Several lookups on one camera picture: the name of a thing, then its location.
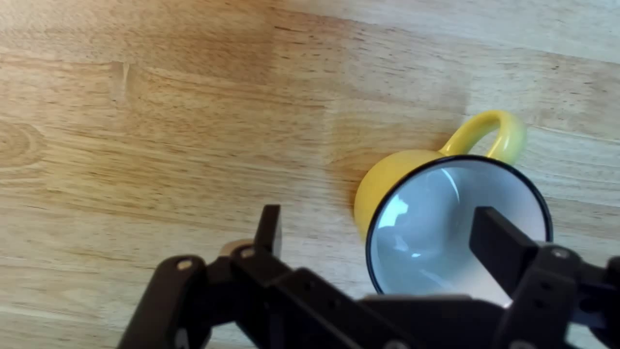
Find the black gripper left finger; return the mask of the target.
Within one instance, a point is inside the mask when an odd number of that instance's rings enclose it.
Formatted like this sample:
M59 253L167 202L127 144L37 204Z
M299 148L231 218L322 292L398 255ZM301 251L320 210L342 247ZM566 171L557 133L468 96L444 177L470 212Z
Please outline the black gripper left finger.
M280 261L282 208L251 243L206 264L183 255L154 272L119 349L206 349L237 325L258 349L415 349L415 342L318 274Z

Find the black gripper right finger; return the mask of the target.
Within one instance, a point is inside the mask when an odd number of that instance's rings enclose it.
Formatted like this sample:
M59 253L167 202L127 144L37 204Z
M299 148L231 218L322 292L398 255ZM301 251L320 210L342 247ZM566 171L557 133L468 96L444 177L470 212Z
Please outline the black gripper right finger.
M541 245L495 208L477 208L470 249L510 295L495 349L572 349L568 328L586 327L620 349L620 259L588 264L561 245Z

